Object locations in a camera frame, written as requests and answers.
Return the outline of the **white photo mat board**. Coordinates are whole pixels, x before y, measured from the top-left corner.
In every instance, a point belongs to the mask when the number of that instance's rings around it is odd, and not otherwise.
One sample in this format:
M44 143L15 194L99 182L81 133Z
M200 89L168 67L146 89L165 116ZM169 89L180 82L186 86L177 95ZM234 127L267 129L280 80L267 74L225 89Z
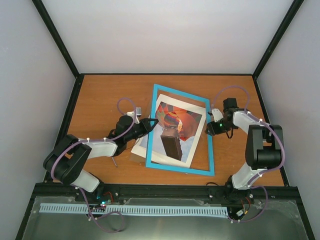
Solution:
M161 93L161 94L159 94L157 96L157 99L156 99L155 113L156 113L156 110L158 108L158 104L161 101L169 103L169 104L172 104L174 101L181 101L183 103L188 103L188 104L192 104L192 105L196 105L196 106L204 108L203 124L199 126L199 129L197 131L197 135L196 135L195 140L194 140L194 143L196 145L193 145L191 150L190 150L190 153L189 153L189 156L188 156L188 167L184 167L184 166L181 166L181 165L165 164L165 163L161 163L161 162L158 163L158 162L154 162L153 161L153 157L155 156L153 154L153 149L152 149L152 146L153 146L153 131L154 130L151 132L152 133L152 137L149 137L148 135L144 136L141 140L138 141L137 145L135 145L132 148L131 153L133 153L133 154L135 154L135 155L137 155L139 157L146 157L147 156L147 150L150 150L150 152L151 152L150 162L151 163L160 164L160 165L175 166L175 167L182 167L182 168L189 168L191 166L191 164L192 164L192 161L193 161L193 158L194 158L194 155L195 155L195 152L196 152L196 149L197 149L200 137L201 137L201 131L203 130L204 123L206 121L206 109L204 107L204 104L199 102L199 101L192 100L190 98L186 98L186 97L179 96L179 95L176 95L176 94L171 94L171 95L167 94L166 95L164 93Z

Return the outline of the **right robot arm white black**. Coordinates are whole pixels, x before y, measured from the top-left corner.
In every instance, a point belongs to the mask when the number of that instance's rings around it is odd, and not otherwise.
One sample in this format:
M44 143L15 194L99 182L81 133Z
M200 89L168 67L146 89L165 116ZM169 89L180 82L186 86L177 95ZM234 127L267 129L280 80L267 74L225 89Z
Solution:
M245 163L224 185L224 198L235 202L250 195L253 183L263 174L280 169L285 161L283 129L254 116L248 109L238 107L235 98L223 101L223 111L212 108L212 121L206 125L209 136L226 134L231 139L234 130L246 133Z

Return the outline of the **colourful photo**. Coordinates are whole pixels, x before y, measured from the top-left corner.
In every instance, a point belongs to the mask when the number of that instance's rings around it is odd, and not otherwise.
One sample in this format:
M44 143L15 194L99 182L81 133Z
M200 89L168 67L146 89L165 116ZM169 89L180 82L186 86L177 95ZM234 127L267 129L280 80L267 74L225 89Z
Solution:
M160 101L155 112L158 123L153 130L152 160L157 163L188 167L188 158L203 124L205 109L174 101Z

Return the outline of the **blue picture frame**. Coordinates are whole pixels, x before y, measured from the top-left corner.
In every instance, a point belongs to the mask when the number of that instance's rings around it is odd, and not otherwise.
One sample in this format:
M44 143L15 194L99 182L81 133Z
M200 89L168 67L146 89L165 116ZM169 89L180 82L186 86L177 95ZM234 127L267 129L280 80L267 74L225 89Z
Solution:
M163 165L157 163L151 163L151 151L147 150L147 156L145 157L145 166L147 168L165 170L165 171L173 171L180 172L186 174L195 174L195 175L203 175L203 176L214 176L215 168L214 168L214 150L213 150L213 138L205 133L205 129L207 124L211 121L211 117L208 114L210 107L210 101L207 98L196 96L187 92L183 92L180 90L176 90L173 88L169 88L166 86L162 86L159 84L155 84L153 86L152 98L151 98L151 107L150 107L150 118L155 119L155 108L156 101L159 94L165 95L178 95L184 98L189 98L194 101L201 102L205 107L206 120L201 131L200 139L195 150L195 154L189 168L171 166L171 165Z

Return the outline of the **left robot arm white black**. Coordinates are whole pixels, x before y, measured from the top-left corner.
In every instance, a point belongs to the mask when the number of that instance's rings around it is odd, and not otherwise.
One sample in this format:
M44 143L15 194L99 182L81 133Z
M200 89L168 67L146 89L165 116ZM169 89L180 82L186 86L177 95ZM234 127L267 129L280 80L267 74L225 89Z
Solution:
M159 120L143 118L135 122L129 115L123 115L107 137L101 139L80 139L72 134L66 135L46 157L43 168L51 178L64 185L74 186L86 191L92 201L103 198L103 183L93 174L84 170L88 159L116 157L127 149L127 143L151 133Z

